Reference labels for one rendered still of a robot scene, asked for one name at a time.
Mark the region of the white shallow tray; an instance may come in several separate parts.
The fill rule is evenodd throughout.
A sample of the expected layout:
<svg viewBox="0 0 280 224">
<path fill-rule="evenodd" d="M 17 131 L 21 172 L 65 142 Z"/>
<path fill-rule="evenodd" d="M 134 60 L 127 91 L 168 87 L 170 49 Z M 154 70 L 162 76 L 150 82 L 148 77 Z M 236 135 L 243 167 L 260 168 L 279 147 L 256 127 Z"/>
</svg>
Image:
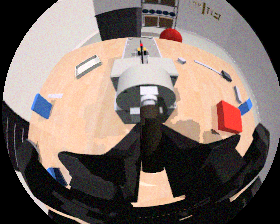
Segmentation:
<svg viewBox="0 0 280 224">
<path fill-rule="evenodd" d="M 100 66 L 100 59 L 99 57 L 97 57 L 97 54 L 95 54 L 95 56 L 87 58 L 85 59 L 85 61 L 82 61 L 80 64 L 77 64 L 77 66 L 75 66 L 75 77 L 79 79 L 82 76 L 85 76 L 86 73 L 91 72 L 92 69 Z"/>
</svg>

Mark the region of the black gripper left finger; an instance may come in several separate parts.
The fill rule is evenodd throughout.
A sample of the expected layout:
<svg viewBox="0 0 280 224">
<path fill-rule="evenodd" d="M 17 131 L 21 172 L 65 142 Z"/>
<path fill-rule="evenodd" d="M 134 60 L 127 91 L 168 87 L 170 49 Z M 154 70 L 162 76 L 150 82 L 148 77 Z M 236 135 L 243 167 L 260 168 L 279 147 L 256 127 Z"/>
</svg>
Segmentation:
<svg viewBox="0 0 280 224">
<path fill-rule="evenodd" d="M 141 173 L 141 122 L 102 154 L 59 152 L 60 162 L 76 176 L 120 186 L 131 203 L 139 201 Z"/>
</svg>

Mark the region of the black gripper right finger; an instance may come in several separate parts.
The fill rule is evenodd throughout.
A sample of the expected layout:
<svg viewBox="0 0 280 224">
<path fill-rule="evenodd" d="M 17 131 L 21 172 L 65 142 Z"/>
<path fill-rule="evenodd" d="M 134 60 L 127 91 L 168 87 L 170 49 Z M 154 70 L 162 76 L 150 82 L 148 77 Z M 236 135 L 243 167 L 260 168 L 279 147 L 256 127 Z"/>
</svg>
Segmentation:
<svg viewBox="0 0 280 224">
<path fill-rule="evenodd" d="M 184 196 L 185 189 L 204 171 L 207 164 L 229 153 L 240 142 L 240 134 L 220 141 L 200 143 L 161 123 L 164 167 L 172 197 Z"/>
</svg>

